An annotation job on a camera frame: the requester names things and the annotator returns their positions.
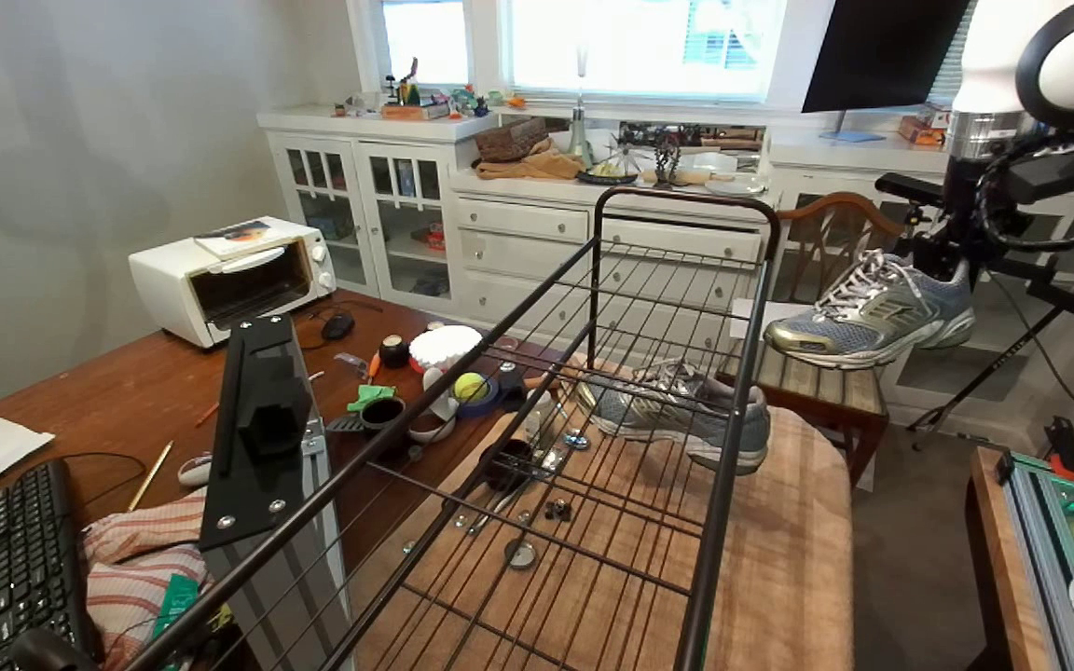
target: drawer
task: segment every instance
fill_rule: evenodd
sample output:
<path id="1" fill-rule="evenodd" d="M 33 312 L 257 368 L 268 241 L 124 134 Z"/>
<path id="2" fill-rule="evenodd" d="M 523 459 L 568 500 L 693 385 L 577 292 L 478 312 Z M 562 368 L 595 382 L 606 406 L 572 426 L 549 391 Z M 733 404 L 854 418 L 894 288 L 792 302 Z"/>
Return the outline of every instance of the drawer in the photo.
<path id="1" fill-rule="evenodd" d="M 462 231 L 462 263 L 486 275 L 551 275 L 577 247 Z"/>
<path id="2" fill-rule="evenodd" d="M 462 275 L 462 312 L 481 324 L 500 324 L 523 297 L 533 293 L 537 285 L 511 281 L 511 275 Z M 523 319 L 511 328 L 511 334 L 556 334 L 575 339 L 584 324 L 584 292 L 575 288 L 549 288 L 537 307 L 523 312 Z"/>
<path id="3" fill-rule="evenodd" d="M 640 352 L 645 359 L 728 360 L 737 347 L 732 316 L 682 307 L 601 293 L 601 352 L 606 359 Z"/>
<path id="4" fill-rule="evenodd" d="M 747 273 L 711 273 L 697 263 L 649 263 L 628 258 L 605 258 L 601 273 L 605 293 L 630 293 L 705 312 L 732 312 L 732 297 L 751 297 L 754 288 L 756 285 Z"/>
<path id="5" fill-rule="evenodd" d="M 702 231 L 702 227 L 662 227 L 662 225 L 633 225 L 633 221 L 605 221 L 605 241 L 616 247 L 652 247 L 656 255 L 705 255 L 733 263 L 756 263 L 764 249 L 764 231 L 732 227 L 732 231 Z"/>
<path id="6" fill-rule="evenodd" d="M 456 225 L 462 231 L 584 241 L 584 211 L 577 211 L 577 209 L 523 209 L 523 204 L 492 204 L 492 200 L 456 200 Z"/>

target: glass cabinet door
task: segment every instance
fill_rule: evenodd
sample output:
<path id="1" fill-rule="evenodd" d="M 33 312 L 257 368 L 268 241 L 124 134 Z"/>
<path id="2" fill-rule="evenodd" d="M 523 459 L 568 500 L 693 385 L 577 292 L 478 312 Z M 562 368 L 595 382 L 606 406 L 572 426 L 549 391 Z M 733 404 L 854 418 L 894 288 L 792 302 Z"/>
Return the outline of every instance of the glass cabinet door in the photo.
<path id="1" fill-rule="evenodd" d="M 384 281 L 404 297 L 452 297 L 441 157 L 424 150 L 367 150 L 373 235 L 384 241 Z"/>
<path id="2" fill-rule="evenodd" d="M 280 137 L 272 143 L 282 160 L 282 183 L 287 183 L 287 209 L 296 221 L 317 227 L 327 241 L 327 255 L 335 260 L 335 275 L 348 288 L 370 292 L 370 263 L 358 239 L 358 209 L 353 209 L 353 174 L 349 174 L 349 150 L 335 137 Z"/>

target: keyboard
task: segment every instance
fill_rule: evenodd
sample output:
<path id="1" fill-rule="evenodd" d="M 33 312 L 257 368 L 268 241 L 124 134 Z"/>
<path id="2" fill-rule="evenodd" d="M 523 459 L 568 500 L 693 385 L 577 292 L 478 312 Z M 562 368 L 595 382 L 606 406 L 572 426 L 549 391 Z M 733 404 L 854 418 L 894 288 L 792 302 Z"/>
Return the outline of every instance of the keyboard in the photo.
<path id="1" fill-rule="evenodd" d="M 82 532 L 69 514 L 67 464 L 25 470 L 0 493 L 0 660 L 25 630 L 97 657 L 87 610 Z"/>

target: chair back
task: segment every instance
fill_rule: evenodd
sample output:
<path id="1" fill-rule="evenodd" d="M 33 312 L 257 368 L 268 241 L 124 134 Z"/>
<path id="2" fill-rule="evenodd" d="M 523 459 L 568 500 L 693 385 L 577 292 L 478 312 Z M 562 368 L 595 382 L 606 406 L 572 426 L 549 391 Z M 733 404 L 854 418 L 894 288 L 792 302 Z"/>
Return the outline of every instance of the chair back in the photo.
<path id="1" fill-rule="evenodd" d="M 886 249 L 902 225 L 868 199 L 836 190 L 776 211 L 788 225 L 771 302 L 817 302 L 860 249 Z"/>

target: computer monitor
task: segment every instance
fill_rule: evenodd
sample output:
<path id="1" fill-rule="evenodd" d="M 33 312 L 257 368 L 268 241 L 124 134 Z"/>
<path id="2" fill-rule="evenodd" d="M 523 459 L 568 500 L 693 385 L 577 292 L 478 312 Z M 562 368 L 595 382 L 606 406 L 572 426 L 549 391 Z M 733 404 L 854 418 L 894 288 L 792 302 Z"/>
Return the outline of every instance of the computer monitor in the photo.
<path id="1" fill-rule="evenodd" d="M 971 0 L 836 0 L 802 111 L 923 106 Z"/>

